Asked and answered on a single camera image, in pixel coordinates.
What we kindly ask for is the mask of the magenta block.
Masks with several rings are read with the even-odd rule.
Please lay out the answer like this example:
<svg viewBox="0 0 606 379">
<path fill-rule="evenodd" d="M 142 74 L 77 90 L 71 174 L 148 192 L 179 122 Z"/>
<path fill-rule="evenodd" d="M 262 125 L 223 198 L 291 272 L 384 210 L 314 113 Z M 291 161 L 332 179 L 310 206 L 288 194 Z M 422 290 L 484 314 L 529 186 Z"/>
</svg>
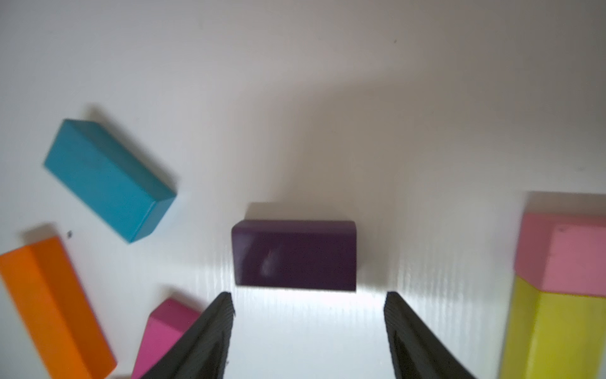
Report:
<svg viewBox="0 0 606 379">
<path fill-rule="evenodd" d="M 201 312 L 168 298 L 151 312 L 145 327 L 132 379 L 142 378 L 178 342 Z"/>
</svg>

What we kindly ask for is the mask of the long yellow-green block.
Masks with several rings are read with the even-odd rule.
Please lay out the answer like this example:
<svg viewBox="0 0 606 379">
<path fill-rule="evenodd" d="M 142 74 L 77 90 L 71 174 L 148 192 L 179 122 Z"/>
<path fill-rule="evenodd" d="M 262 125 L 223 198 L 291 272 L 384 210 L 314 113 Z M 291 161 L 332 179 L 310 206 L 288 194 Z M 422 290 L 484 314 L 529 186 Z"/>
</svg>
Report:
<svg viewBox="0 0 606 379">
<path fill-rule="evenodd" d="M 597 378 L 605 299 L 540 292 L 514 278 L 501 378 Z"/>
</svg>

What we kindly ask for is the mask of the pink block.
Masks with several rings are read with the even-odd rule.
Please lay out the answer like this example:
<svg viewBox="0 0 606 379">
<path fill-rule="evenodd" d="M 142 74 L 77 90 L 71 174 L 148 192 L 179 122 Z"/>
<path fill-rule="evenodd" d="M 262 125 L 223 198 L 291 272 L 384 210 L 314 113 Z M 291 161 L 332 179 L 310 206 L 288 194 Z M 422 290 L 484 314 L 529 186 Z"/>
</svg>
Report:
<svg viewBox="0 0 606 379">
<path fill-rule="evenodd" d="M 604 298 L 604 216 L 524 213 L 514 271 L 542 292 Z"/>
</svg>

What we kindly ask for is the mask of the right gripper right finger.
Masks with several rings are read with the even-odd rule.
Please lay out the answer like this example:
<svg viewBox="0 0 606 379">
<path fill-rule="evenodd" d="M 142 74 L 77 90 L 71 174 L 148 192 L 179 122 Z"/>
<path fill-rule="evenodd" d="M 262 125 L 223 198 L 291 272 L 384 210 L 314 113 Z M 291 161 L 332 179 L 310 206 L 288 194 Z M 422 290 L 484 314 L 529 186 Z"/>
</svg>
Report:
<svg viewBox="0 0 606 379">
<path fill-rule="evenodd" d="M 397 378 L 472 378 L 397 292 L 388 292 L 384 320 Z"/>
</svg>

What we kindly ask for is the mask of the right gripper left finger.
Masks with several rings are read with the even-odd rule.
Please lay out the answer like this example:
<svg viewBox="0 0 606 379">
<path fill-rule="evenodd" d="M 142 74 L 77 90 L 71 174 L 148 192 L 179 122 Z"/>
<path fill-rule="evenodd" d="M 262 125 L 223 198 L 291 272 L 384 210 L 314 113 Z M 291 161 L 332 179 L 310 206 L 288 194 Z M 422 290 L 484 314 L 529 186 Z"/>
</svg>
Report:
<svg viewBox="0 0 606 379">
<path fill-rule="evenodd" d="M 232 294 L 220 293 L 143 378 L 222 379 L 234 318 Z"/>
</svg>

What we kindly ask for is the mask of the purple block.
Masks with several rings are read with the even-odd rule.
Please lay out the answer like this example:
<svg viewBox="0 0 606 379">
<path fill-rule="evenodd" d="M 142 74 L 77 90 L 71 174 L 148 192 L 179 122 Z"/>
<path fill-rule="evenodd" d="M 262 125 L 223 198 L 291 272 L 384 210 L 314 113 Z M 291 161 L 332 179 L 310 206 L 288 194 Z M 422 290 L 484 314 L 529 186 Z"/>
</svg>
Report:
<svg viewBox="0 0 606 379">
<path fill-rule="evenodd" d="M 239 286 L 357 290 L 353 221 L 243 220 L 231 241 Z"/>
</svg>

